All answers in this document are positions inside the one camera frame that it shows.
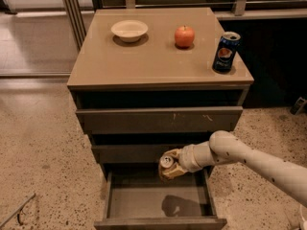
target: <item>blue can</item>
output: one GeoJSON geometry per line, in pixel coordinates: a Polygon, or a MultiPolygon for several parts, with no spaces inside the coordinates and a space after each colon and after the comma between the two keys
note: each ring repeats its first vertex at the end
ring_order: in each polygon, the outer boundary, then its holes
{"type": "Polygon", "coordinates": [[[212,68],[219,73],[231,70],[232,61],[240,45],[241,36],[234,32],[225,32],[220,39],[212,68]]]}

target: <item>bowl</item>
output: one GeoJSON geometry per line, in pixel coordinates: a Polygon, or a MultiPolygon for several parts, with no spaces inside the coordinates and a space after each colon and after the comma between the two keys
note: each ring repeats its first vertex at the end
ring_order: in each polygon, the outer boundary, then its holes
{"type": "Polygon", "coordinates": [[[124,42],[136,42],[147,30],[148,26],[139,20],[123,20],[111,27],[111,31],[124,42]]]}

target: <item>concrete floor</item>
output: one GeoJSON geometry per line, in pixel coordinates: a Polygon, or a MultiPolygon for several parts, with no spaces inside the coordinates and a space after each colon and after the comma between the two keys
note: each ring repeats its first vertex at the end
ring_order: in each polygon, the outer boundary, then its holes
{"type": "MultiPolygon", "coordinates": [[[[77,51],[65,18],[25,22],[8,16],[0,15],[1,72],[71,70],[77,51]]],[[[66,83],[0,80],[0,222],[35,193],[21,214],[24,224],[12,218],[5,230],[87,230],[102,218],[106,182],[66,83]]],[[[307,168],[306,113],[294,116],[289,107],[245,109],[233,133],[255,149],[307,168]]],[[[224,230],[298,224],[299,204],[241,164],[216,167],[209,182],[217,215],[228,221],[224,230]]]]}

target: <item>red apple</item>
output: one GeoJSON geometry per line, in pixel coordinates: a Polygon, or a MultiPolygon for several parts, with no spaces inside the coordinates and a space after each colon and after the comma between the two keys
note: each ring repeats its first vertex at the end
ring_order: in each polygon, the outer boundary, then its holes
{"type": "Polygon", "coordinates": [[[192,27],[181,26],[175,31],[175,43],[180,48],[189,48],[195,37],[195,32],[192,27]]]}

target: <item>white robotic arm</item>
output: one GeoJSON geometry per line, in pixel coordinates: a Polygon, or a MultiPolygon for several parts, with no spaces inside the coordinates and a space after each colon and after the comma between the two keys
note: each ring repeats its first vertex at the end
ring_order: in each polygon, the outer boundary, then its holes
{"type": "Polygon", "coordinates": [[[252,149],[226,131],[214,132],[208,142],[165,152],[159,172],[163,180],[194,173],[206,166],[241,162],[307,207],[307,168],[252,149]]]}

